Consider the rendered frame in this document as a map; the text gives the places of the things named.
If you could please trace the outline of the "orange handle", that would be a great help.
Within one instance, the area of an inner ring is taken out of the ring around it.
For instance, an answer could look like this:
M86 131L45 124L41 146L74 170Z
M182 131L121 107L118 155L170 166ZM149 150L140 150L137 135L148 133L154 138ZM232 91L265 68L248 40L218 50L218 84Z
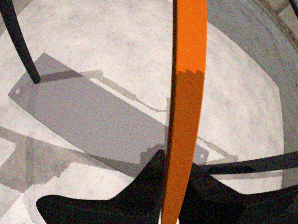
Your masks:
M193 165L206 64L206 0L173 0L172 89L161 224L177 224Z

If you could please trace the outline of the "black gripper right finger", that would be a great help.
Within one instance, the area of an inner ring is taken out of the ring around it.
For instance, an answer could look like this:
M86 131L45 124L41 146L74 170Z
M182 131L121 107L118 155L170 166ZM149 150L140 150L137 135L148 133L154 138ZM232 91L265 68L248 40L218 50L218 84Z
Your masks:
M257 224L295 206L298 206L298 185L243 194L193 163L178 221L180 224Z

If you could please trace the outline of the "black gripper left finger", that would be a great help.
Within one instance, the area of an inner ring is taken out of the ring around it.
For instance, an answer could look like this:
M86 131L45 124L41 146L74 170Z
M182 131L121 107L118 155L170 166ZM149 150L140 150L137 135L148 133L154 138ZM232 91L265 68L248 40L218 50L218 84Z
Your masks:
M110 200L78 200L47 194L36 201L45 224L158 224L166 168L157 151L140 175Z

